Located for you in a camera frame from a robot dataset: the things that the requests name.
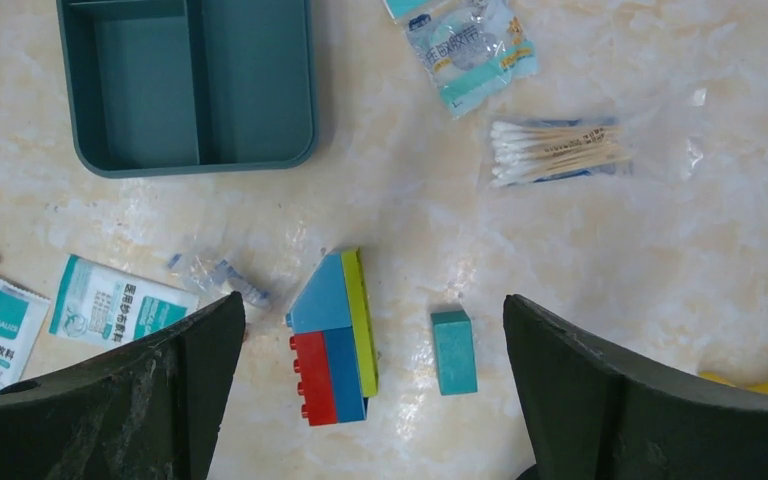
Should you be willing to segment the small clear bandage packet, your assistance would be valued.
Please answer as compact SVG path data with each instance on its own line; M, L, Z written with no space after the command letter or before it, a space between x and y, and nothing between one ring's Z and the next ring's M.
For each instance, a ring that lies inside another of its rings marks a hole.
M215 300L237 292L248 305L264 311L271 309L270 294L252 284L215 249L191 248L174 253L165 267L187 291L202 299Z

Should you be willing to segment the cotton swabs plastic bag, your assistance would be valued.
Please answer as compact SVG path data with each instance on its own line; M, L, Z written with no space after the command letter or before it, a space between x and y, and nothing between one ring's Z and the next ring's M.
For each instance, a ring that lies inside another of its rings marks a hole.
M614 120L498 118L489 126L489 185L529 185L598 173L631 164Z

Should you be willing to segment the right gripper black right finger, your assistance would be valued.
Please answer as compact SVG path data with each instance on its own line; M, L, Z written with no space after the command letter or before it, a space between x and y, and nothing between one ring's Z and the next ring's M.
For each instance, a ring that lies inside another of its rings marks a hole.
M503 327L527 479L768 479L768 395L669 367L521 295Z

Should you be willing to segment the teal divided plastic tray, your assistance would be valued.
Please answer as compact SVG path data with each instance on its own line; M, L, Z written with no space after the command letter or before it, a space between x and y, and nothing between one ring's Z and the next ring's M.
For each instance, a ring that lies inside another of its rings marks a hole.
M318 145L308 1L61 1L73 143L110 179L296 167Z

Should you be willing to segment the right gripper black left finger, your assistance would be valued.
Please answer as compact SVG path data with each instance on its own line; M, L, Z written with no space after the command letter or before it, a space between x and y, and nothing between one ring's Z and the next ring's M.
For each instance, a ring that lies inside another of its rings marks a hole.
M204 479L244 342L233 293L0 390L0 479Z

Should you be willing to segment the toy brick block assembly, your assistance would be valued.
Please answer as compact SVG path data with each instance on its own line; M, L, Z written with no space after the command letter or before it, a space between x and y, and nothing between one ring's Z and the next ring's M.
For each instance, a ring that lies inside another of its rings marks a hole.
M379 370L361 251L325 255L285 321L302 418L311 426L366 420Z

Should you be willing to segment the small teal block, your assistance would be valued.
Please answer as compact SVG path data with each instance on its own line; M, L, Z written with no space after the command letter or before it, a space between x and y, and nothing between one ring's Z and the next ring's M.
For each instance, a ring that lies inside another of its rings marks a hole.
M472 323L462 310L431 314L434 353L440 393L476 393L478 379Z

